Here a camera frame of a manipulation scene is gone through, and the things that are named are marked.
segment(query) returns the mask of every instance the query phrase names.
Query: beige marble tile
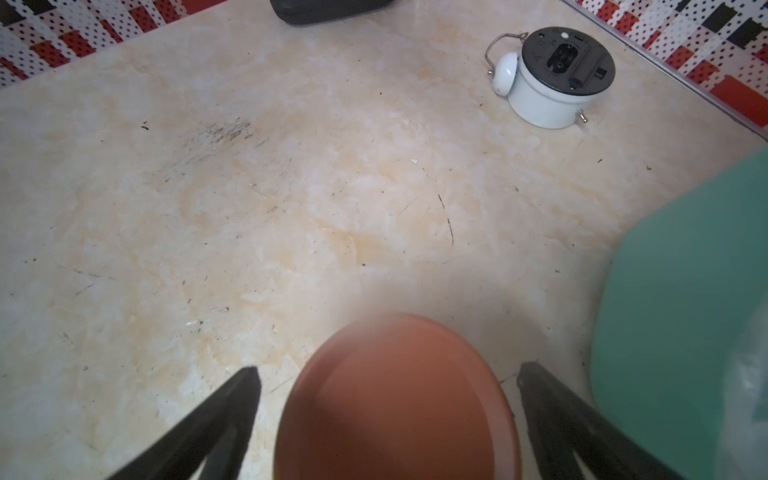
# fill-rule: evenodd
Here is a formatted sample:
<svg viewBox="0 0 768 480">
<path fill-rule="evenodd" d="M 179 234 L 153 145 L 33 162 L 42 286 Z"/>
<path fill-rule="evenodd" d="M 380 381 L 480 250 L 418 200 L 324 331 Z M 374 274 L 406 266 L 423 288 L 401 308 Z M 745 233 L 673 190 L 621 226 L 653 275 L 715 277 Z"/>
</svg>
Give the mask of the beige marble tile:
<svg viewBox="0 0 768 480">
<path fill-rule="evenodd" d="M 617 63 L 587 130 L 528 125 L 490 88 L 487 44 L 548 25 Z M 230 0 L 8 88 L 0 472 L 105 477 L 257 365 L 241 478 L 269 478 L 302 365 L 383 310 L 464 335 L 518 420 L 522 361 L 588 396 L 622 236 L 761 145 L 558 0 L 305 28 Z"/>
</svg>

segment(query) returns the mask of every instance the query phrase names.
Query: black square tile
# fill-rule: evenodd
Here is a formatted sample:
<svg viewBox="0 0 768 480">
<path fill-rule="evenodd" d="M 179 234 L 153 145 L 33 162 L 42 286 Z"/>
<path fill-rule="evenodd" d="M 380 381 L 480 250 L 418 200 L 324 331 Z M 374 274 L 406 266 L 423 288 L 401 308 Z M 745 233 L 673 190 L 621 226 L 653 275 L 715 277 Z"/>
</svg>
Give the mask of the black square tile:
<svg viewBox="0 0 768 480">
<path fill-rule="evenodd" d="M 56 8 L 51 5 L 48 0 L 22 0 L 22 2 L 24 2 L 24 5 L 27 5 L 35 15 L 40 15 L 41 13 L 46 13 Z"/>
<path fill-rule="evenodd" d="M 11 7 L 5 0 L 0 0 L 0 23 L 4 27 L 21 20 L 24 20 L 24 17 L 15 8 Z"/>
<path fill-rule="evenodd" d="M 732 19 L 735 14 L 736 10 L 721 3 L 720 6 L 712 12 L 712 15 L 708 16 L 707 20 L 704 20 L 704 23 L 701 24 L 701 26 L 709 28 L 711 31 L 717 33 L 717 31 L 724 27 L 726 23 L 730 22 L 730 19 Z"/>
<path fill-rule="evenodd" d="M 730 34 L 728 41 L 739 48 L 746 48 L 746 45 L 757 38 L 757 35 L 760 35 L 765 29 L 761 24 L 750 18 L 741 24 L 734 33 Z"/>
<path fill-rule="evenodd" d="M 690 3 L 690 0 L 680 0 L 680 3 L 677 4 L 677 8 L 675 8 L 675 10 L 677 10 L 678 12 L 682 12 L 683 8 L 686 8 L 689 3 Z"/>
</svg>

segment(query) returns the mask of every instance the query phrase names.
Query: crack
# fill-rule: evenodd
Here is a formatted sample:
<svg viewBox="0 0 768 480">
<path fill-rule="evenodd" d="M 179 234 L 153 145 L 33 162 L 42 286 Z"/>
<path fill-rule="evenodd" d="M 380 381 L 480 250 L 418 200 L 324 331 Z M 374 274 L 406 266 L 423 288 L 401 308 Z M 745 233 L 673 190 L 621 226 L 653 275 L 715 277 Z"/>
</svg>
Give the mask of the crack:
<svg viewBox="0 0 768 480">
<path fill-rule="evenodd" d="M 411 204 L 412 204 L 413 202 L 417 201 L 418 199 L 419 199 L 419 198 L 418 198 L 418 197 L 416 197 L 416 198 L 414 198 L 413 200 L 411 200 L 411 201 L 408 203 L 408 205 L 406 205 L 406 207 L 405 207 L 405 208 L 403 208 L 402 210 L 400 210 L 400 213 L 399 213 L 399 214 L 397 214 L 397 217 L 399 217 L 400 215 L 402 215 L 402 212 L 404 212 L 404 211 L 408 210 L 408 207 L 410 207 L 410 206 L 411 206 Z"/>
<path fill-rule="evenodd" d="M 78 270 L 78 269 L 76 269 L 76 268 L 71 268 L 71 267 L 69 267 L 69 266 L 59 265 L 59 267 L 60 267 L 60 268 L 64 268 L 64 269 L 66 269 L 66 270 L 71 270 L 71 271 L 73 271 L 73 272 L 75 272 L 75 273 L 80 273 L 81 275 L 91 276 L 91 277 L 93 277 L 93 278 L 102 278 L 102 277 L 104 277 L 104 275 L 99 275 L 99 274 L 96 274 L 96 273 L 87 272 L 87 271 L 85 271 L 85 270 Z M 109 280 L 117 280 L 117 279 L 116 279 L 116 278 L 114 278 L 113 276 L 108 276 L 107 278 L 108 278 Z"/>
<path fill-rule="evenodd" d="M 498 381 L 498 384 L 499 384 L 499 385 L 501 385 L 502 383 L 506 382 L 507 380 L 509 380 L 510 378 L 512 378 L 513 376 L 516 376 L 516 375 L 517 375 L 517 373 L 516 373 L 516 372 L 515 372 L 515 373 L 512 373 L 512 374 L 510 374 L 510 375 L 507 375 L 507 376 L 506 376 L 506 377 L 504 377 L 503 379 L 499 380 L 499 381 Z"/>
<path fill-rule="evenodd" d="M 283 383 L 280 383 L 278 386 L 276 386 L 275 388 L 271 389 L 271 390 L 270 390 L 270 393 L 274 393 L 274 392 L 275 392 L 275 390 L 277 390 L 278 388 L 280 388 L 281 386 L 285 385 L 286 383 L 290 382 L 291 380 L 293 380 L 293 379 L 295 379 L 295 378 L 296 378 L 296 376 L 292 376 L 291 378 L 289 378 L 289 379 L 288 379 L 288 380 L 286 380 L 285 382 L 283 382 Z"/>
<path fill-rule="evenodd" d="M 75 294 L 75 296 L 78 296 L 78 295 L 80 295 L 80 294 L 81 294 L 81 293 L 83 293 L 85 290 L 88 290 L 89 288 L 91 288 L 93 285 L 94 285 L 94 284 L 92 283 L 91 285 L 88 285 L 88 286 L 86 286 L 86 287 L 85 287 L 83 290 L 80 290 L 79 292 L 77 292 L 77 293 Z"/>
<path fill-rule="evenodd" d="M 453 227 L 451 227 L 451 219 L 450 218 L 448 219 L 448 229 L 451 230 L 451 248 L 453 248 Z"/>
</svg>

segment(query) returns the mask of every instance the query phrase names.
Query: debris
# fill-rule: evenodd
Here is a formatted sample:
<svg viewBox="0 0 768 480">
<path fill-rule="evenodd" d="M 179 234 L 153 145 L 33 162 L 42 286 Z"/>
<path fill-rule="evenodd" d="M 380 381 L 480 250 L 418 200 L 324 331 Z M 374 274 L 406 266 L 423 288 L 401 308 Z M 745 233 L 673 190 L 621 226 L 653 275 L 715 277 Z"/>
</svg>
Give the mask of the debris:
<svg viewBox="0 0 768 480">
<path fill-rule="evenodd" d="M 88 286 L 86 286 L 86 287 L 85 287 L 83 290 L 80 290 L 79 292 L 77 292 L 77 293 L 75 294 L 75 296 L 78 296 L 78 295 L 80 295 L 80 294 L 81 294 L 81 293 L 83 293 L 85 290 L 88 290 L 89 288 L 91 288 L 93 285 L 94 285 L 94 284 L 92 283 L 91 285 L 88 285 Z"/>
<path fill-rule="evenodd" d="M 453 227 L 451 227 L 451 219 L 448 219 L 448 229 L 451 231 L 451 248 L 453 248 Z"/>
<path fill-rule="evenodd" d="M 410 206 L 411 206 L 411 204 L 412 204 L 413 202 L 417 201 L 418 199 L 419 199 L 419 198 L 418 198 L 418 197 L 416 197 L 416 198 L 414 198 L 413 200 L 411 200 L 411 201 L 408 203 L 408 205 L 406 205 L 406 207 L 405 207 L 405 208 L 403 208 L 402 210 L 400 210 L 400 213 L 399 213 L 399 214 L 397 214 L 397 216 L 399 217 L 400 215 L 402 215 L 402 212 L 404 212 L 404 211 L 408 210 L 408 207 L 410 207 Z"/>
</svg>

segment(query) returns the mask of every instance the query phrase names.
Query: teal bin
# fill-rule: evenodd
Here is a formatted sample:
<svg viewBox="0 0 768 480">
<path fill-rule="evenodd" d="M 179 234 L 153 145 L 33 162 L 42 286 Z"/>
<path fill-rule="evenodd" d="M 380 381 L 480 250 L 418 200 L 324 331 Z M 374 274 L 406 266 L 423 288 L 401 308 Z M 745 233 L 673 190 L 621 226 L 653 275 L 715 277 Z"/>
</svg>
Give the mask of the teal bin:
<svg viewBox="0 0 768 480">
<path fill-rule="evenodd" d="M 762 150 L 627 234 L 595 327 L 600 412 L 683 477 L 713 480 L 726 365 L 767 293 Z"/>
</svg>

